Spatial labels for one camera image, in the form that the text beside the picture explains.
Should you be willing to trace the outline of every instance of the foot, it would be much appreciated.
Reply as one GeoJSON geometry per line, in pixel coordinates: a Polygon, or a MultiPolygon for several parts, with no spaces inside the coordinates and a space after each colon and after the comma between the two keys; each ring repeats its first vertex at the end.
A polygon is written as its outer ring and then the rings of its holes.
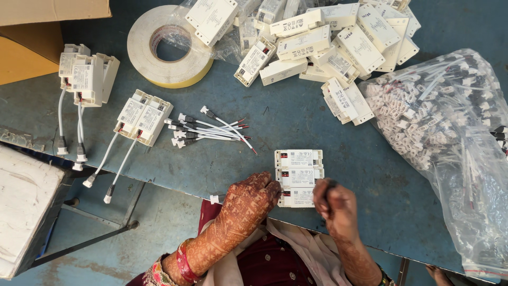
{"type": "Polygon", "coordinates": [[[440,268],[432,265],[426,265],[425,268],[427,268],[430,277],[436,281],[437,286],[454,286],[446,276],[445,272],[440,268]]]}

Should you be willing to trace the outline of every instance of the red bangle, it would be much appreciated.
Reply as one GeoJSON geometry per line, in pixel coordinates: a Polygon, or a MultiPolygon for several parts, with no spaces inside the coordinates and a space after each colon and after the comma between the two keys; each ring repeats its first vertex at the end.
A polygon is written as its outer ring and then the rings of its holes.
{"type": "Polygon", "coordinates": [[[176,250],[176,263],[178,265],[178,269],[180,270],[180,274],[183,279],[185,279],[189,283],[197,283],[201,280],[201,277],[197,276],[192,272],[189,263],[187,262],[186,248],[187,242],[193,240],[194,238],[189,238],[182,242],[178,249],[176,250]]]}

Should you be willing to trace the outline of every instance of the wire bundle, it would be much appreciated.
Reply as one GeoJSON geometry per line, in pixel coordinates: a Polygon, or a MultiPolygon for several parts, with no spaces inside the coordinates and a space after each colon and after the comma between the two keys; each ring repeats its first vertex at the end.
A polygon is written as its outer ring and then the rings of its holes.
{"type": "Polygon", "coordinates": [[[164,120],[164,122],[168,124],[168,128],[174,130],[173,134],[175,137],[171,139],[173,146],[182,148],[204,138],[225,141],[242,141],[245,142],[252,151],[254,151],[256,156],[258,155],[252,145],[247,142],[248,140],[252,140],[252,137],[244,136],[238,132],[238,130],[250,127],[246,124],[239,124],[240,122],[244,121],[245,118],[228,124],[218,118],[214,113],[207,109],[206,106],[203,106],[201,112],[205,113],[210,118],[221,122],[223,126],[209,124],[180,113],[178,116],[179,121],[171,119],[164,120]],[[209,128],[198,127],[195,123],[205,125],[209,128]]]}

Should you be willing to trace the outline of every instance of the henna pattern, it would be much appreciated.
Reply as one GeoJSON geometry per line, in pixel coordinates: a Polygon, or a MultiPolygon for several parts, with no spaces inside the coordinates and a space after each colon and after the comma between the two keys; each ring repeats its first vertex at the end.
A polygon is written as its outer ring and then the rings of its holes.
{"type": "MultiPolygon", "coordinates": [[[[244,241],[266,218],[281,195],[280,184],[269,172],[254,173],[229,186],[215,221],[187,245],[187,261],[198,276],[244,241]]],[[[163,271],[180,286],[190,285],[181,277],[173,253],[162,262],[163,271]]]]}

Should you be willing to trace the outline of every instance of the cardboard box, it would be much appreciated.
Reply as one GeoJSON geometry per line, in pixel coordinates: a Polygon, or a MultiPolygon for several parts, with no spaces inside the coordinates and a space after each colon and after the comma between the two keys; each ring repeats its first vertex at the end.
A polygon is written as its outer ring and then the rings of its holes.
{"type": "Polygon", "coordinates": [[[109,0],[2,0],[0,26],[111,17],[109,0]]]}
{"type": "Polygon", "coordinates": [[[0,27],[0,84],[58,72],[60,22],[0,27]]]}
{"type": "Polygon", "coordinates": [[[0,0],[0,84],[58,72],[58,21],[105,17],[109,0],[0,0]]]}

